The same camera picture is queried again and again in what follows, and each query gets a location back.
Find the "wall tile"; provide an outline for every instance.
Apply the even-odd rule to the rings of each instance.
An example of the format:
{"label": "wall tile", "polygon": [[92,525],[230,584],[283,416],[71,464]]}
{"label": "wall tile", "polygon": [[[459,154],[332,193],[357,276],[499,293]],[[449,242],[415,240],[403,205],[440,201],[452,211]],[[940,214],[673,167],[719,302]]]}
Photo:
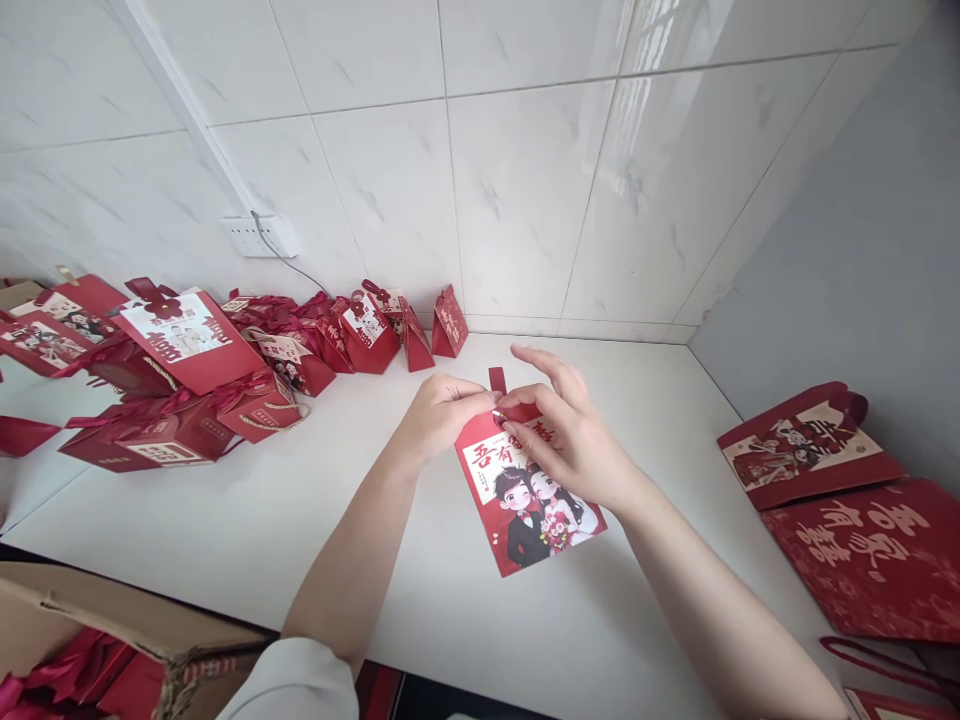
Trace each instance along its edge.
{"label": "wall tile", "polygon": [[556,337],[557,318],[521,318],[507,315],[467,315],[470,332],[488,335],[529,335]]}
{"label": "wall tile", "polygon": [[686,345],[693,339],[697,328],[693,325],[668,325],[661,342],[667,345]]}
{"label": "wall tile", "polygon": [[449,101],[466,312],[559,317],[612,91]]}
{"label": "wall tile", "polygon": [[839,50],[871,2],[637,0],[621,72],[646,73]]}
{"label": "wall tile", "polygon": [[936,4],[937,0],[874,0],[847,47],[903,42],[919,29]]}
{"label": "wall tile", "polygon": [[96,2],[0,3],[0,151],[176,130],[180,122]]}
{"label": "wall tile", "polygon": [[451,95],[617,74],[634,0],[440,0]]}
{"label": "wall tile", "polygon": [[214,130],[247,183],[257,212],[279,215],[301,243],[298,266],[328,291],[349,294],[366,273],[310,118],[282,118]]}
{"label": "wall tile", "polygon": [[272,0],[311,112],[443,96],[436,0]]}
{"label": "wall tile", "polygon": [[268,0],[147,0],[209,125],[307,111]]}
{"label": "wall tile", "polygon": [[149,275],[219,298],[234,287],[306,299],[279,261],[240,257],[220,229],[234,214],[185,132],[0,156],[8,232],[43,267],[66,262],[122,287]]}
{"label": "wall tile", "polygon": [[620,81],[563,316],[671,322],[834,57]]}
{"label": "wall tile", "polygon": [[674,322],[703,321],[896,53],[883,48],[837,59]]}
{"label": "wall tile", "polygon": [[586,340],[625,340],[627,342],[660,342],[669,325],[656,323],[610,322],[607,320],[560,321],[557,337]]}
{"label": "wall tile", "polygon": [[313,121],[370,279],[421,311],[451,282],[462,298],[444,101]]}

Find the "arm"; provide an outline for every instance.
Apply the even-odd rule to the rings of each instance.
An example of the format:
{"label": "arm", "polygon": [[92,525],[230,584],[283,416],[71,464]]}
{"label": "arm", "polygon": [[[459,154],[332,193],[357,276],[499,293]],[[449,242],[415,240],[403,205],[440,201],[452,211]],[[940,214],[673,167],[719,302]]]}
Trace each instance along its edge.
{"label": "arm", "polygon": [[723,710],[738,718],[842,720],[830,682],[777,618],[710,549],[606,428],[580,373],[542,350],[513,354],[550,377],[518,388],[502,407],[536,403],[560,443],[504,423],[561,486],[610,509],[667,622]]}
{"label": "arm", "polygon": [[283,637],[309,637],[360,671],[400,550],[423,465],[499,399],[437,373],[427,379],[307,573]]}

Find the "red rope handle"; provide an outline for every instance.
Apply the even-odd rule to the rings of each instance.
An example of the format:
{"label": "red rope handle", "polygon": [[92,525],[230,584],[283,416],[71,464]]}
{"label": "red rope handle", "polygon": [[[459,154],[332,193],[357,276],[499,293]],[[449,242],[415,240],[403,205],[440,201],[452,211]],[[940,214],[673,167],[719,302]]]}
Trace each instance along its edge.
{"label": "red rope handle", "polygon": [[[951,680],[948,677],[944,677],[943,675],[938,675],[937,673],[930,672],[929,670],[921,670],[920,668],[915,668],[913,665],[908,665],[907,663],[901,662],[900,660],[897,660],[896,658],[892,658],[889,655],[884,655],[883,653],[877,652],[876,650],[871,650],[865,645],[861,645],[860,643],[854,642],[852,640],[846,640],[844,638],[829,636],[829,637],[820,638],[820,644],[823,645],[823,647],[825,647],[828,652],[833,653],[834,655],[836,655],[838,658],[841,658],[842,660],[846,660],[847,662],[853,663],[858,667],[862,667],[866,670],[875,672],[878,675],[883,675],[884,677],[890,678],[891,680],[898,680],[899,682],[906,683],[907,685],[915,685],[916,687],[923,688],[924,690],[932,692],[935,695],[942,695],[944,697],[947,696],[947,694],[940,688],[940,685],[938,685],[937,683],[949,685],[956,690],[960,690],[960,682],[957,682],[956,680]],[[877,665],[874,665],[871,662],[868,662],[866,660],[861,660],[860,658],[854,657],[853,655],[848,655],[845,652],[841,652],[840,650],[837,650],[835,646],[856,650],[859,653],[863,653],[864,655],[869,655],[870,657],[876,658],[877,660],[885,662],[888,665],[892,665],[895,668],[899,668],[900,670],[906,670],[909,673],[913,673],[914,675],[919,675],[920,677],[927,678],[928,680],[933,680],[934,682],[926,683],[921,680],[918,680],[916,677],[910,677],[909,675],[901,675],[900,673],[895,673],[890,670],[884,670],[883,668]]]}

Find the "white sleeve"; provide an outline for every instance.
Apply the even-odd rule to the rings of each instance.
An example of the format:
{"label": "white sleeve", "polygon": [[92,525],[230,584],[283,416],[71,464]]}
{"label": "white sleeve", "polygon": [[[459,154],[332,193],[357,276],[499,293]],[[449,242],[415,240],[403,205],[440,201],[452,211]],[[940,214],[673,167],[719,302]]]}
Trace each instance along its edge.
{"label": "white sleeve", "polygon": [[264,650],[217,720],[357,720],[359,715],[350,666],[315,640],[287,638]]}

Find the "cardboard box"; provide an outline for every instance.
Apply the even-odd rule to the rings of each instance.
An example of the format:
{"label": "cardboard box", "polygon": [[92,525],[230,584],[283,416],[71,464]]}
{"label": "cardboard box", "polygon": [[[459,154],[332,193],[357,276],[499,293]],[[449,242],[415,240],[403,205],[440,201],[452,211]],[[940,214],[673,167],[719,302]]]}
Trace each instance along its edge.
{"label": "cardboard box", "polygon": [[0,677],[27,675],[84,627],[163,667],[156,720],[215,718],[272,639],[72,568],[0,563]]}

